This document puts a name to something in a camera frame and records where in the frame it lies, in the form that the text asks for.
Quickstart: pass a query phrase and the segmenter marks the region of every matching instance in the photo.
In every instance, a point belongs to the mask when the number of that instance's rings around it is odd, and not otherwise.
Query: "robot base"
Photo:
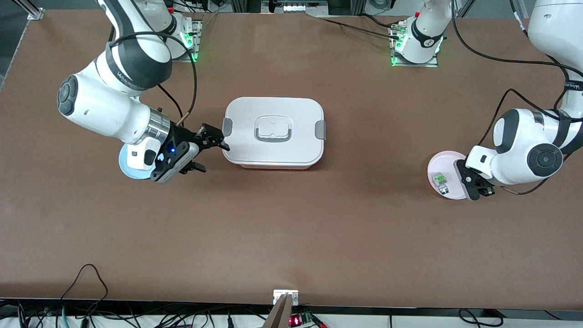
[[[455,169],[455,162],[465,159],[459,152],[444,151],[436,154],[427,166],[427,178],[433,189],[443,197],[461,200],[466,198],[463,184]]]
[[[438,67],[437,53],[439,52],[439,46],[437,47],[437,51],[433,55],[433,57],[427,62],[422,63],[410,62],[406,60],[401,53],[396,51],[396,48],[401,47],[401,44],[403,43],[405,38],[407,38],[406,25],[407,25],[406,21],[401,20],[398,24],[394,24],[392,27],[388,29],[389,35],[399,37],[399,40],[390,39],[389,41],[389,47],[391,48],[391,66]]]

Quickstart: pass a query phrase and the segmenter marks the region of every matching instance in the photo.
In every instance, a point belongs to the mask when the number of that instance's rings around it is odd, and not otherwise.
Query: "white plastic container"
[[[304,98],[242,97],[227,107],[223,151],[250,169],[307,169],[322,158],[326,122],[322,106]]]

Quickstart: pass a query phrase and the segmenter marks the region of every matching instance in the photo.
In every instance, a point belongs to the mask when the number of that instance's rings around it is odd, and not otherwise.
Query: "tabletop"
[[[545,60],[513,20],[459,28],[490,55]],[[160,185],[125,177],[119,140],[57,111],[60,83],[109,29],[101,11],[47,11],[0,93],[1,297],[60,297],[94,263],[111,299],[270,303],[290,288],[312,305],[583,310],[578,153],[521,197],[446,200],[426,175],[435,153],[469,152],[507,88],[551,107],[559,69],[480,58],[451,27],[438,68],[392,67],[379,36],[302,14],[219,14],[202,35],[186,127],[220,127],[238,97],[310,98],[324,109],[324,155],[307,170],[253,170],[210,149],[197,157],[206,173]],[[190,104],[190,65],[163,85]],[[178,119],[157,89],[141,101]],[[509,96],[503,110],[525,106]],[[68,296],[102,293],[87,272]]]

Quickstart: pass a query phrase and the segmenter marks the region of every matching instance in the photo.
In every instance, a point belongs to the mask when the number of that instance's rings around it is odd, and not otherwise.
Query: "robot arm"
[[[164,0],[135,0],[135,3],[148,25],[156,32],[172,35],[179,40],[187,33],[193,32],[192,18],[185,17],[178,12],[171,14],[164,4]],[[184,56],[184,48],[173,39],[166,39],[166,46],[170,49],[173,60],[186,57]]]
[[[581,70],[583,47],[577,37],[583,33],[583,26],[578,23],[581,16],[580,1],[538,0],[528,29],[532,44],[560,63]],[[490,186],[546,179],[561,168],[563,154],[583,145],[581,122],[573,120],[583,117],[583,78],[572,71],[568,74],[558,119],[539,111],[509,110],[494,126],[496,149],[474,146],[465,163],[457,164],[468,198],[479,198],[476,188],[481,189],[480,194],[489,196]]]
[[[97,3],[114,26],[117,38],[134,32],[152,32],[134,1],[97,0]],[[203,124],[193,134],[139,101],[142,92],[166,81],[172,72],[171,52],[159,36],[139,35],[111,45],[107,44],[85,69],[62,83],[57,105],[63,116],[126,143],[128,166],[137,170],[155,166],[151,179],[157,182],[167,182],[178,172],[204,171],[203,166],[191,163],[203,149],[219,146],[228,150],[219,129]]]
[[[415,64],[431,60],[451,20],[451,0],[425,0],[418,17],[405,20],[405,33],[395,47],[403,58]]]

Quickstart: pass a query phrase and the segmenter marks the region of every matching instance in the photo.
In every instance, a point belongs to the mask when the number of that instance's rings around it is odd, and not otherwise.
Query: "metal mounting plate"
[[[273,290],[273,305],[278,301],[279,297],[286,294],[292,294],[293,297],[293,306],[297,306],[300,304],[300,298],[298,296],[298,292],[295,290],[290,289],[274,289]]]
[[[202,21],[201,20],[193,20],[190,17],[186,18],[192,21],[192,24],[187,24],[186,33],[194,32],[193,36],[184,36],[185,46],[188,48],[194,49],[194,61],[198,60],[198,51],[201,47],[201,33],[202,33]],[[190,62],[190,58],[188,58],[188,54],[184,54],[174,61],[178,62]]]

